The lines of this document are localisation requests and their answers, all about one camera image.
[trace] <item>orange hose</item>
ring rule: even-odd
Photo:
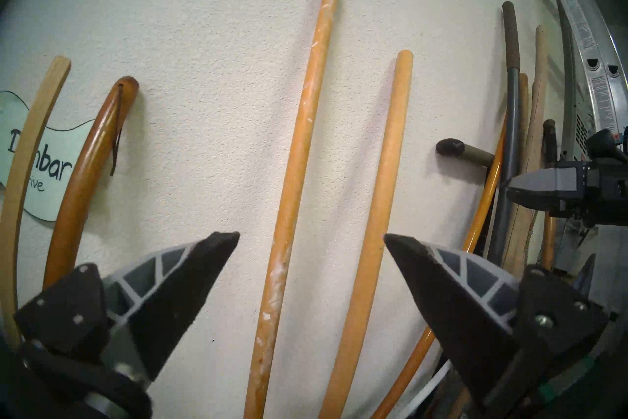
[[[499,136],[499,140],[497,142],[497,147],[495,149],[495,159],[493,160],[493,165],[490,166],[489,175],[486,179],[486,184],[484,185],[484,191],[482,191],[482,198],[480,199],[480,203],[475,211],[475,217],[469,227],[469,231],[467,233],[467,238],[465,239],[464,245],[462,246],[463,251],[472,252],[475,249],[475,245],[477,243],[477,239],[480,236],[480,232],[482,231],[482,226],[484,226],[484,220],[486,219],[490,202],[495,195],[495,189],[499,183],[499,176],[502,171],[502,159],[504,157],[504,138],[506,136],[506,120],[504,120],[504,125],[502,126],[502,132]],[[416,371],[419,369],[425,355],[427,354],[432,342],[434,341],[434,333],[430,329],[429,326],[425,327],[421,338],[419,339],[419,343],[416,344],[415,349],[412,351],[410,358],[407,360],[407,363],[395,383],[392,385],[391,389],[382,400],[379,407],[376,409],[375,413],[372,416],[372,419],[384,419],[394,405],[399,400],[399,397],[404,393],[407,388],[407,385],[412,380],[412,377],[415,376]]]

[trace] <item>white cable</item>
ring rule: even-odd
[[[447,375],[447,372],[452,367],[451,360],[447,360],[447,362],[440,368],[440,370],[432,377],[432,380],[428,382],[428,384],[423,387],[419,393],[410,401],[410,404],[403,408],[401,414],[399,414],[399,419],[406,419],[410,414],[412,414],[416,409],[421,405],[421,403],[427,399],[427,396],[432,393],[432,391],[436,388],[438,384],[440,384],[441,380]]]

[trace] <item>orange wooden pole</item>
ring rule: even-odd
[[[295,238],[296,219],[301,204],[301,192],[337,1],[321,0],[299,110],[296,114],[295,131],[292,135],[292,145],[290,145],[288,165],[281,190],[273,245],[259,309],[258,329],[250,362],[249,384],[244,405],[244,417],[249,419],[264,416],[283,293],[286,287],[292,242]]]
[[[546,270],[551,270],[554,264],[554,240],[556,238],[556,218],[545,213],[543,221],[543,247],[541,251],[541,265]]]
[[[134,78],[120,78],[93,122],[56,217],[43,276],[44,289],[74,269],[89,203],[138,89],[139,84]]]
[[[0,303],[2,304],[2,320],[7,343],[13,349],[19,346],[19,331],[13,320],[13,313],[18,310],[16,262],[18,260],[19,226],[22,221],[26,189],[41,136],[59,92],[68,77],[70,66],[69,59],[57,56],[46,72],[46,77],[39,86],[39,91],[37,91],[37,96],[19,136],[18,147],[15,149],[4,191],[2,217],[0,218],[0,265],[2,269],[0,272]]]
[[[336,361],[327,385],[318,417],[340,417],[362,351],[370,309],[373,306],[378,284],[379,268],[384,254],[384,234],[388,230],[397,169],[401,157],[401,144],[406,124],[407,103],[412,79],[413,55],[402,50],[397,55],[388,119],[384,130],[378,175],[370,203],[369,219],[364,232],[362,252],[353,283],[353,293],[342,330]]]
[[[504,120],[504,124],[502,126],[502,132],[499,136],[497,147],[495,149],[495,159],[490,167],[489,175],[487,177],[486,184],[484,185],[484,190],[482,191],[482,197],[480,198],[480,203],[475,211],[475,216],[473,217],[464,245],[462,246],[462,249],[465,252],[472,252],[475,249],[477,239],[480,236],[482,226],[484,225],[484,220],[489,213],[490,202],[495,195],[495,189],[499,184],[499,177],[502,170],[505,136],[506,120]],[[406,390],[408,384],[412,380],[412,377],[415,376],[416,371],[419,370],[419,367],[430,349],[430,346],[432,346],[433,341],[434,333],[429,326],[426,326],[423,330],[421,338],[419,339],[419,343],[416,344],[410,358],[407,359],[406,365],[397,377],[397,380],[395,380],[391,389],[388,391],[388,394],[386,394],[386,397],[384,397],[384,400],[382,400],[381,404],[374,412],[372,419],[384,419],[388,416],[392,408]]]

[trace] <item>white textured wall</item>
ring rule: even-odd
[[[106,274],[214,230],[242,234],[207,305],[150,389],[157,418],[242,414],[319,1],[11,0],[1,14],[0,89],[30,104],[53,56],[72,60],[52,127],[94,117],[120,76],[140,83],[116,175],[101,180],[78,262],[94,261]],[[318,413],[366,225],[394,59],[403,48],[415,53],[415,68],[390,230],[453,247],[462,243],[484,175],[439,160],[434,145],[453,136],[494,149],[505,109],[503,1],[340,0],[267,417]],[[536,25],[548,27],[549,94],[560,106],[554,0],[511,1],[523,71],[534,71]],[[551,115],[560,123],[562,109]],[[30,216],[23,219],[21,303],[40,288],[51,231]],[[386,253],[348,417],[373,411],[424,325]],[[434,356],[419,379],[430,372]],[[409,392],[419,385],[415,380]],[[409,399],[406,393],[402,404]]]

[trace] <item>light blue sign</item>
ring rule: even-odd
[[[17,94],[0,91],[0,183],[5,187],[27,116],[28,107]],[[44,129],[24,201],[24,209],[33,216],[46,221],[56,220],[92,122],[86,121],[70,130]]]

